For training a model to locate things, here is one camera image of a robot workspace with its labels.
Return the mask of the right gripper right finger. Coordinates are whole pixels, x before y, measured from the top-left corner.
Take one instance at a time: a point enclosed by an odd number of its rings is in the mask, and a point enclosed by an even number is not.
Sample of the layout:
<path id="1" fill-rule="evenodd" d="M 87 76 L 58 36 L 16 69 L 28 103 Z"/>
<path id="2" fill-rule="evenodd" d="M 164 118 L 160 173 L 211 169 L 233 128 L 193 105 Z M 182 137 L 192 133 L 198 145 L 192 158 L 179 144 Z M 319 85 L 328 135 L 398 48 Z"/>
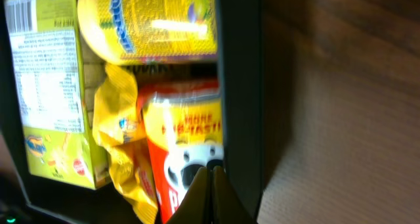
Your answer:
<path id="1" fill-rule="evenodd" d="M 241 203 L 222 167 L 214 167 L 211 183 L 213 223 L 257 224 Z"/>

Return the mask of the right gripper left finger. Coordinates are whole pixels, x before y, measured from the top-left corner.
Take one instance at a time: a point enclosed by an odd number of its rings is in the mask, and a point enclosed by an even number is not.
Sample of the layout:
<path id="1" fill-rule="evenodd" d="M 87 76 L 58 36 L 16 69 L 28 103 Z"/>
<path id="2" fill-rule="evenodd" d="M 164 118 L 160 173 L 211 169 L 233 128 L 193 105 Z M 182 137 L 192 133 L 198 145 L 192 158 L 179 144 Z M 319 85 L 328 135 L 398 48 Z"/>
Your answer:
<path id="1" fill-rule="evenodd" d="M 207 168 L 199 168 L 183 201 L 167 224 L 209 223 L 209 176 Z"/>

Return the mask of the red Pringles can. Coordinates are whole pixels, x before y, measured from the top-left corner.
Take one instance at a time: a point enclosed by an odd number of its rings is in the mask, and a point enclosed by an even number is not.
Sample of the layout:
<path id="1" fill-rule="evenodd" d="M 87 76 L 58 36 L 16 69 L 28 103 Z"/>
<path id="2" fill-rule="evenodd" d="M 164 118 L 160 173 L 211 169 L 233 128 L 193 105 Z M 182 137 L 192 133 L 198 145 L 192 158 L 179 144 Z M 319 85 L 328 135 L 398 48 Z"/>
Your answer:
<path id="1" fill-rule="evenodd" d="M 153 83 L 138 91 L 163 223 L 181 205 L 200 168 L 222 166 L 219 83 L 215 79 Z"/>

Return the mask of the yellow candy wrapper pack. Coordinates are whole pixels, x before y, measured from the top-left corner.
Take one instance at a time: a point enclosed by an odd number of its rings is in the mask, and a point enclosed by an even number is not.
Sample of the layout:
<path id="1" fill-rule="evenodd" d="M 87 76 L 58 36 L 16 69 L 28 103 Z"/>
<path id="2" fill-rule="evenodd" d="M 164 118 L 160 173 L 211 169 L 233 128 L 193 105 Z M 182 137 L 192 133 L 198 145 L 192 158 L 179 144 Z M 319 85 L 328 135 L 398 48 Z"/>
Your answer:
<path id="1" fill-rule="evenodd" d="M 115 189 L 142 223 L 154 223 L 158 201 L 144 124 L 137 110 L 138 86 L 125 67 L 107 63 L 94 94 L 93 138 L 110 156 Z"/>

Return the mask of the black gift box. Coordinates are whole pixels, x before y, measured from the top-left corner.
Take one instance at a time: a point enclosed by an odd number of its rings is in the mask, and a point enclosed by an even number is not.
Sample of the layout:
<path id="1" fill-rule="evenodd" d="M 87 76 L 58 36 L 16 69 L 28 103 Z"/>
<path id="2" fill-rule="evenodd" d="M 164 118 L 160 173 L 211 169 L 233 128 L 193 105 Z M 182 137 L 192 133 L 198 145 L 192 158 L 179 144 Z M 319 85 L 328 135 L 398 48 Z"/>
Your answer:
<path id="1" fill-rule="evenodd" d="M 216 6 L 225 167 L 245 209 L 257 217 L 264 188 L 261 0 L 216 0 Z M 68 223 L 138 222 L 111 187 L 93 191 L 30 175 L 6 24 L 1 25 L 1 132 L 29 208 Z"/>

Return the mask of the green snack carton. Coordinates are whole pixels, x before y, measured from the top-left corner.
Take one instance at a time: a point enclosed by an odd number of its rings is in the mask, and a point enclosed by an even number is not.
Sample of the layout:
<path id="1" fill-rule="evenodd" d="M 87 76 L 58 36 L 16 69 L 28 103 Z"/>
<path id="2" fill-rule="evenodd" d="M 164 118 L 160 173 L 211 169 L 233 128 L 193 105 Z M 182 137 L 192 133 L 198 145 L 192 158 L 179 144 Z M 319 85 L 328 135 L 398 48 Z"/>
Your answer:
<path id="1" fill-rule="evenodd" d="M 110 182 L 85 99 L 76 0 L 5 0 L 16 92 L 32 175 L 98 189 Z"/>

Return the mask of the yellow Mentos bottle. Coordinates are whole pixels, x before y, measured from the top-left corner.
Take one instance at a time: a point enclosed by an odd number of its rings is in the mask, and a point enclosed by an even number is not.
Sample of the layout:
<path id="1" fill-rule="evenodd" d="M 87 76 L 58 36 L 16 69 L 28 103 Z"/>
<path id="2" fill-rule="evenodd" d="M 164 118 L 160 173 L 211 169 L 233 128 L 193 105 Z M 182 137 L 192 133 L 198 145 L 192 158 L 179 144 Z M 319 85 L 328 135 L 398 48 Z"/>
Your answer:
<path id="1" fill-rule="evenodd" d="M 117 65 L 213 60 L 215 0 L 77 0 L 90 49 Z"/>

